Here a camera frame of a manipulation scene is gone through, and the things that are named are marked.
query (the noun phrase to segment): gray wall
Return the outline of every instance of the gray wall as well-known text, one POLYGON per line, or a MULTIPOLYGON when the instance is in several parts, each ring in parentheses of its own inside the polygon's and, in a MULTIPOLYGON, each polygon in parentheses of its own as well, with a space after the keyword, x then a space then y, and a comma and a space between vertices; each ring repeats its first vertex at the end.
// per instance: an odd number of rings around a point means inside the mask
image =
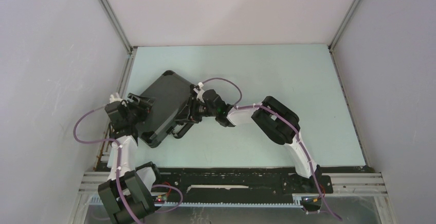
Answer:
POLYGON ((436 0, 363 0, 335 58, 400 223, 434 223, 436 0))
MULTIPOLYGON (((66 223, 96 146, 75 121, 116 89, 126 51, 98 0, 1 0, 1 223, 66 223)), ((101 138, 104 112, 80 126, 101 138)))

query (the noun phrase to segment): cable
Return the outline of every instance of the cable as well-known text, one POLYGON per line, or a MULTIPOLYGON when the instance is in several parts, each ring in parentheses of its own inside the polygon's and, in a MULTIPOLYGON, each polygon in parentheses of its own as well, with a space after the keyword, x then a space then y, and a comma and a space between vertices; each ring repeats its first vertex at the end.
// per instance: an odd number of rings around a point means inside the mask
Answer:
POLYGON ((324 189, 324 187, 323 187, 321 184, 319 184, 319 186, 320 186, 321 189, 322 189, 322 195, 325 197, 325 189, 324 189))
POLYGON ((180 201, 178 202, 178 204, 176 206, 170 208, 169 210, 156 210, 155 211, 156 213, 166 213, 166 212, 173 211, 173 210, 177 209, 180 206, 181 202, 183 202, 183 194, 176 187, 170 186, 170 185, 166 185, 166 184, 155 184, 154 186, 151 187, 151 189, 156 188, 156 187, 170 188, 170 189, 173 189, 173 190, 177 191, 179 193, 179 195, 180 195, 180 201))
POLYGON ((205 81, 203 81, 202 83, 205 84, 209 81, 212 80, 222 80, 222 81, 226 81, 227 83, 230 83, 231 85, 233 85, 234 87, 236 87, 236 89, 239 91, 239 99, 233 104, 234 107, 236 107, 236 105, 242 100, 242 91, 241 89, 239 89, 239 87, 232 81, 228 80, 228 79, 224 79, 224 78, 211 78, 211 79, 206 79, 205 81))
MULTIPOLYGON (((162 184, 166 184, 166 185, 169 185, 169 186, 171 186, 168 182, 163 182, 162 184)), ((168 196, 170 195, 170 192, 171 192, 171 189, 165 194, 166 196, 167 196, 167 199, 168 199, 168 196)))
MULTIPOLYGON (((97 109, 93 109, 93 110, 87 112, 86 114, 84 114, 82 117, 80 117, 80 119, 76 122, 76 124, 74 125, 74 128, 73 128, 73 130, 72 130, 72 134, 73 134, 74 139, 75 139, 76 141, 78 141, 79 143, 84 143, 84 144, 93 144, 93 143, 100 143, 100 142, 104 142, 104 141, 111 141, 111 142, 115 142, 118 146, 121 145, 120 142, 119 142, 118 140, 113 139, 113 138, 103 138, 103 139, 98 139, 98 140, 94 140, 94 141, 84 141, 84 140, 80 140, 80 139, 77 137, 77 133, 76 133, 76 131, 77 131, 77 127, 79 126, 79 123, 80 123, 80 122, 81 122, 81 121, 82 121, 86 116, 88 116, 88 115, 94 113, 95 111, 98 111, 98 110, 104 108, 105 106, 99 107, 99 108, 97 108, 97 109)), ((131 209, 130 206, 129 206, 129 203, 127 203, 127 200, 125 199, 125 196, 124 196, 124 194, 123 194, 123 192, 122 192, 122 189, 121 189, 121 183, 120 183, 120 170, 119 170, 119 168, 120 168, 120 166, 121 166, 121 150, 117 150, 117 151, 118 151, 118 154, 117 154, 117 164, 116 164, 117 170, 116 170, 116 174, 115 174, 115 176, 116 176, 115 180, 116 180, 116 185, 117 185, 118 195, 120 195, 121 201, 122 201, 122 203, 123 203, 125 209, 126 209, 127 212, 130 214, 130 216, 133 218, 133 220, 134 220, 136 223, 138 223, 138 224, 143 224, 143 223, 138 219, 138 217, 136 217, 135 213, 133 213, 132 209, 131 209)), ((161 187, 171 188, 171 189, 177 191, 177 192, 180 194, 180 202, 179 202, 178 205, 176 205, 176 207, 180 206, 181 202, 183 201, 183 194, 181 193, 181 191, 180 191, 179 189, 177 189, 176 187, 169 186, 169 185, 164 185, 164 184, 163 184, 163 185, 161 185, 161 187)))
POLYGON ((254 108, 254 107, 258 107, 258 108, 261 108, 261 109, 263 109, 263 110, 265 110, 265 111, 268 111, 269 113, 271 113, 272 115, 276 116, 276 117, 279 118, 281 121, 283 121, 283 122, 284 122, 286 125, 288 125, 292 130, 294 130, 294 132, 295 132, 295 136, 297 137, 297 142, 300 144, 301 148, 303 149, 304 154, 306 155, 307 161, 309 162, 309 167, 310 167, 310 169, 311 169, 311 174, 312 174, 312 176, 314 177, 314 181, 315 181, 316 188, 318 189, 319 196, 321 197, 321 199, 322 199, 322 201, 323 201, 325 207, 327 208, 327 211, 328 211, 331 215, 333 215, 336 219, 338 219, 338 220, 340 220, 340 221, 343 221, 343 220, 342 220, 342 217, 340 217, 338 214, 336 214, 335 212, 333 212, 332 209, 330 209, 330 206, 327 204, 327 202, 326 202, 326 200, 325 200, 325 198, 324 198, 324 196, 323 196, 323 194, 322 194, 322 191, 321 191, 321 189, 320 189, 320 187, 319 187, 318 180, 317 180, 317 178, 316 178, 316 176, 315 176, 315 172, 313 171, 313 166, 312 166, 312 160, 311 160, 311 157, 310 157, 309 153, 307 152, 307 149, 306 149, 306 147, 304 146, 304 144, 303 144, 303 143, 300 143, 300 135, 299 135, 298 130, 297 130, 297 129, 296 129, 296 128, 291 124, 291 123, 289 123, 287 120, 285 120, 283 117, 281 117, 278 113, 272 111, 271 109, 269 109, 269 108, 267 108, 267 107, 265 107, 265 106, 262 106, 262 105, 250 105, 250 106, 236 107, 236 109, 249 109, 249 108, 254 108))

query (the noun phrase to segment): robotic arm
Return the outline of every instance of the robotic arm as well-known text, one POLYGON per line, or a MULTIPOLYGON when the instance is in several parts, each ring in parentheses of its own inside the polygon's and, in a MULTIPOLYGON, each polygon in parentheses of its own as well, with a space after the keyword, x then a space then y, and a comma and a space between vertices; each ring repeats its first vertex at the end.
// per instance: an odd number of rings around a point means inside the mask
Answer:
MULTIPOLYGON (((194 124, 203 117, 215 117, 224 127, 235 127, 244 123, 255 122, 273 142, 283 145, 294 159, 296 172, 301 184, 312 189, 316 178, 321 177, 320 167, 310 154, 305 151, 298 116, 275 98, 268 96, 261 103, 251 106, 237 107, 225 103, 215 90, 203 90, 203 84, 191 85, 191 96, 186 101, 174 120, 183 125, 175 138, 182 137, 194 124)), ((157 209, 155 198, 151 195, 152 184, 160 182, 159 171, 152 162, 136 170, 135 153, 138 147, 138 130, 136 124, 147 119, 155 100, 153 98, 129 94, 130 100, 123 100, 118 94, 111 95, 110 103, 105 111, 111 120, 110 137, 120 142, 120 146, 112 143, 115 155, 122 151, 119 167, 113 166, 108 181, 99 185, 98 194, 112 223, 132 223, 134 220, 126 207, 119 200, 116 186, 116 172, 120 172, 120 184, 123 191, 128 190, 126 200, 130 209, 139 218, 152 214, 157 209)), ((118 158, 114 157, 113 165, 118 158)))
MULTIPOLYGON (((215 90, 203 90, 203 84, 191 85, 191 97, 185 107, 175 117, 179 124, 197 124, 203 117, 215 117, 215 120, 224 127, 234 127, 253 121, 274 143, 284 145, 293 158, 298 175, 309 179, 312 175, 307 155, 299 143, 301 138, 300 119, 289 108, 274 97, 268 96, 261 103, 252 106, 237 107, 225 103, 215 90), (294 129, 281 120, 284 118, 294 129)), ((310 154, 313 172, 320 171, 310 154)))

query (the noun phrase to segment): metal corner profile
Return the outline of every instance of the metal corner profile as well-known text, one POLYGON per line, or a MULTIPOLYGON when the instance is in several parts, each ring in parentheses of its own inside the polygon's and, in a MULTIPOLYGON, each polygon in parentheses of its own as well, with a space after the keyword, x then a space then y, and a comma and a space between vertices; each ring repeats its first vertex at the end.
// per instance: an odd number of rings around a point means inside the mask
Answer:
POLYGON ((330 52, 333 52, 333 50, 335 49, 361 1, 362 0, 353 0, 353 2, 351 3, 347 13, 345 14, 345 17, 343 18, 338 30, 336 31, 335 36, 332 39, 332 42, 329 45, 330 52))
POLYGON ((132 45, 130 44, 129 40, 127 39, 127 36, 125 35, 120 22, 118 21, 117 17, 115 16, 115 13, 109 3, 108 0, 99 0, 100 4, 102 5, 106 15, 108 16, 109 20, 111 21, 112 25, 114 26, 115 31, 117 32, 118 36, 120 37, 121 41, 123 42, 126 50, 128 53, 132 52, 132 45))

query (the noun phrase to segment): light blue tabletop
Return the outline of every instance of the light blue tabletop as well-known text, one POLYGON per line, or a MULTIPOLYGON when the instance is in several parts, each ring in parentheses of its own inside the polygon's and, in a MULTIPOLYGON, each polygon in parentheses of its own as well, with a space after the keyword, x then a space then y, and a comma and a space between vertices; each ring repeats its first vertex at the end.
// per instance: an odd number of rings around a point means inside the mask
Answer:
MULTIPOLYGON (((140 47, 126 94, 140 95, 166 70, 192 83, 227 78, 241 88, 241 106, 273 96, 300 117, 303 140, 318 164, 365 165, 326 45, 140 47)), ((223 81, 209 82, 208 88, 228 103, 239 97, 223 81)), ((204 118, 181 139, 167 136, 157 148, 140 140, 136 163, 149 161, 159 167, 294 165, 286 150, 254 123, 224 128, 213 118, 204 118)))

